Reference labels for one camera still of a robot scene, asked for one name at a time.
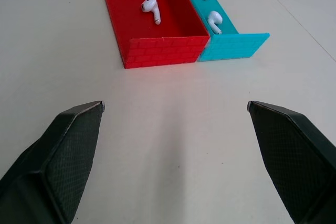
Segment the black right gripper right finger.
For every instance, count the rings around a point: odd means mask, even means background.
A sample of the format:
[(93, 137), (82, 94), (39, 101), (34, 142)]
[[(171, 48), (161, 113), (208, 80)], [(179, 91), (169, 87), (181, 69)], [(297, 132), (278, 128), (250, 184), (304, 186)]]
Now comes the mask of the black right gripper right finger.
[(336, 146), (303, 114), (249, 101), (264, 166), (295, 224), (336, 224)]

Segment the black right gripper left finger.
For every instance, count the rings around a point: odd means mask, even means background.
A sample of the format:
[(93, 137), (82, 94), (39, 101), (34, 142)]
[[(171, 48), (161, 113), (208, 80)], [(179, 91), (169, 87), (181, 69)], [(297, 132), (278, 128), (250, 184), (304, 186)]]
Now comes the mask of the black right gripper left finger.
[(103, 101), (58, 114), (0, 179), (0, 224), (71, 224), (95, 156)]

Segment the teal brick-pattern tray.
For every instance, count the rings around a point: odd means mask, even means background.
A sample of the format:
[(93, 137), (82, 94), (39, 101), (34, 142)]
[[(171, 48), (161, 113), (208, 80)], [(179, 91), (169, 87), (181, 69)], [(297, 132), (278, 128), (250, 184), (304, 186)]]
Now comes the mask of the teal brick-pattern tray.
[[(198, 58), (199, 62), (249, 58), (270, 37), (268, 33), (240, 34), (218, 0), (191, 0), (191, 2), (210, 35), (209, 42)], [(223, 18), (222, 24), (218, 25), (222, 34), (213, 33), (207, 22), (208, 15), (213, 10)]]

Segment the red brick-pattern tray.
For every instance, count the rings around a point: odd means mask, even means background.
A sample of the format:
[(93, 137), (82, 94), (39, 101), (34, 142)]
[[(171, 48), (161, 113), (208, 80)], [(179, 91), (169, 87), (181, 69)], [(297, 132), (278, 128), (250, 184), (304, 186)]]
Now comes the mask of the red brick-pattern tray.
[(157, 0), (161, 23), (144, 13), (145, 0), (106, 0), (119, 52), (126, 69), (193, 63), (209, 33), (191, 0)]

